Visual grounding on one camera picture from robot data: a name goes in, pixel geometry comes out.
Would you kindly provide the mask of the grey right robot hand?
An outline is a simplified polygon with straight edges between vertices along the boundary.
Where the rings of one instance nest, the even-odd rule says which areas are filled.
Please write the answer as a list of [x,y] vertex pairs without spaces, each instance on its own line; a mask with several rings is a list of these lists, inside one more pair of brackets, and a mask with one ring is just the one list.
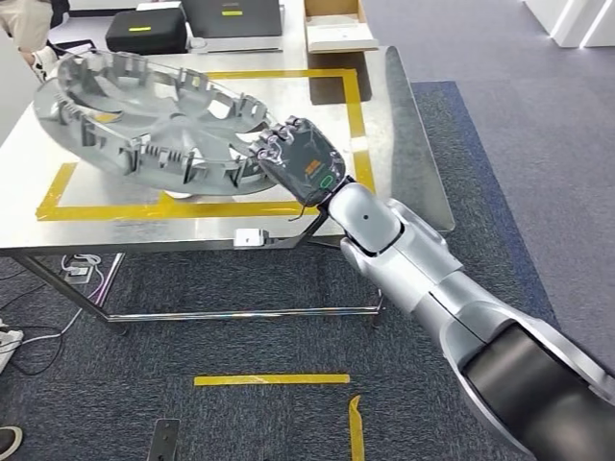
[[346,178],[344,158],[317,125],[292,116],[259,133],[249,146],[270,179],[302,206],[318,206]]

